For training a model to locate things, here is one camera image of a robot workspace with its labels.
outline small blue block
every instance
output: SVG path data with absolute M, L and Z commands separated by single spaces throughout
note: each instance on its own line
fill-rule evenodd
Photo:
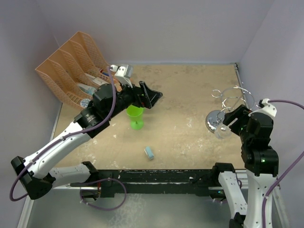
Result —
M 154 154 L 152 153 L 152 150 L 149 146 L 147 146 L 144 151 L 146 152 L 146 155 L 149 157 L 150 160 L 154 158 Z

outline cable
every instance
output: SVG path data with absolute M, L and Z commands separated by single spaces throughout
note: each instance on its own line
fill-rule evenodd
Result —
M 281 103 L 288 103 L 288 104 L 292 104 L 292 105 L 296 105 L 302 109 L 304 109 L 304 105 L 301 105 L 297 102 L 293 102 L 293 101 L 288 101 L 288 100 L 270 100 L 269 103 L 274 103 L 274 102 L 281 102 Z M 300 154 L 300 156 L 285 170 L 285 172 L 283 172 L 283 174 L 274 182 L 273 185 L 270 186 L 270 188 L 268 189 L 268 191 L 266 192 L 264 199 L 263 199 L 263 203 L 262 203 L 262 227 L 266 228 L 266 202 L 267 202 L 267 198 L 270 195 L 270 193 L 273 191 L 273 189 L 280 183 L 280 181 L 290 172 L 291 169 L 294 168 L 294 166 L 304 157 L 304 151 Z
M 10 191 L 9 191 L 9 193 L 10 193 L 9 194 L 9 199 L 11 201 L 13 201 L 13 202 L 19 201 L 19 200 L 23 199 L 24 197 L 26 197 L 28 195 L 28 194 L 25 194 L 25 195 L 23 195 L 23 196 L 15 199 L 13 197 L 13 192 L 14 192 L 14 189 L 15 189 L 18 181 L 21 179 L 21 177 L 23 176 L 23 174 L 29 169 L 29 167 L 32 164 L 35 163 L 35 161 L 37 161 L 39 159 L 40 156 L 42 156 L 43 154 L 45 154 L 49 149 L 51 149 L 53 146 L 57 145 L 59 142 L 65 140 L 66 138 L 68 138 L 70 136 L 73 136 L 73 135 L 76 135 L 76 134 L 87 133 L 87 132 L 93 131 L 93 130 L 99 128 L 100 126 L 102 126 L 104 123 L 106 123 L 110 119 L 110 117 L 111 117 L 111 115 L 112 115 L 112 113 L 114 111 L 115 103 L 116 103 L 116 87 L 115 87 L 114 80 L 113 80 L 113 77 L 112 77 L 112 74 L 111 74 L 111 71 L 110 71 L 110 67 L 108 67 L 108 66 L 107 66 L 107 71 L 109 73 L 109 77 L 110 77 L 111 85 L 112 85 L 112 92 L 113 92 L 112 107 L 110 109 L 109 114 L 106 116 L 106 118 L 102 122 L 100 122 L 96 126 L 88 128 L 88 129 L 84 129 L 84 130 L 81 130 L 81 131 L 78 131 L 78 132 L 73 132 L 73 133 L 66 134 L 62 138 L 57 139 L 56 141 L 52 142 L 49 146 L 47 146 L 45 149 L 43 149 L 35 158 L 33 158 L 33 160 L 26 167 L 24 167 L 24 169 L 19 173 L 19 175 L 17 176 L 17 178 L 13 182 L 13 184 L 12 184 L 12 186 L 10 188 Z
M 239 188 L 242 189 L 243 183 L 241 180 L 239 180 L 237 173 L 236 173 L 236 177 L 237 177 Z
M 123 201 L 122 201 L 119 205 L 117 205 L 116 207 L 113 207 L 113 208 L 102 208 L 102 207 L 99 207 L 99 206 L 95 206 L 95 205 L 93 205 L 93 204 L 91 204 L 91 203 L 88 203 L 88 202 L 83 198 L 83 196 L 81 195 L 81 191 L 80 191 L 80 193 L 79 193 L 80 199 L 81 199 L 80 202 L 83 202 L 83 203 L 85 203 L 86 205 L 88 205 L 88 206 L 90 206 L 90 207 L 92 207 L 92 208 L 95 208 L 95 209 L 98 209 L 98 210 L 105 210 L 105 211 L 111 211 L 111 210 L 115 210 L 115 209 L 121 207 L 121 206 L 124 204 L 124 202 L 125 202 L 125 200 L 126 200 L 126 198 L 127 198 L 127 189 L 125 188 L 124 184 L 123 184 L 122 182 L 120 182 L 119 180 L 113 179 L 113 178 L 107 178 L 107 179 L 101 179 L 101 180 L 96 180 L 96 181 L 93 181 L 93 182 L 82 183 L 82 184 L 85 186 L 85 185 L 100 183 L 100 182 L 103 182 L 103 181 L 116 181 L 117 183 L 119 183 L 119 184 L 123 187 L 123 190 L 124 190 L 124 197 L 123 197 Z

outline gray wall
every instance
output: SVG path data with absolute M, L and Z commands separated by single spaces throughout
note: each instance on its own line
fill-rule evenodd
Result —
M 238 62 L 274 0 L 37 0 L 60 45 L 78 30 L 114 63 Z
M 240 62 L 245 88 L 256 99 L 290 99 L 304 104 L 304 1 L 276 0 Z M 278 109 L 271 145 L 282 173 L 304 150 L 304 111 L 288 104 Z M 303 227 L 304 161 L 282 181 L 293 227 Z
M 15 228 L 24 201 L 10 202 L 16 175 L 10 165 L 50 139 L 59 101 L 34 69 L 58 45 L 33 0 L 2 0 L 0 4 L 0 221 Z M 15 197 L 24 194 L 18 186 Z

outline green plastic cup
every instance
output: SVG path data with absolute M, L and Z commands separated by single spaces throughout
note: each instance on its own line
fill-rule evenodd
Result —
M 143 127 L 143 108 L 138 108 L 133 105 L 127 108 L 127 114 L 131 120 L 131 127 L 134 130 L 142 129 Z

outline white panel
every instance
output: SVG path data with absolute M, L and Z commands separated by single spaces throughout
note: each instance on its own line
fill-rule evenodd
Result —
M 90 170 L 84 164 L 63 168 L 52 168 L 49 173 L 52 177 L 56 178 L 53 183 L 53 188 L 71 183 L 83 183 L 91 175 Z
M 274 0 L 37 0 L 59 44 L 93 36 L 109 62 L 238 62 Z
M 58 47 L 34 0 L 0 3 L 0 205 L 1 227 L 17 227 L 24 200 L 10 202 L 16 178 L 10 161 L 46 144 L 59 108 L 35 72 Z M 24 194 L 17 185 L 14 196 Z

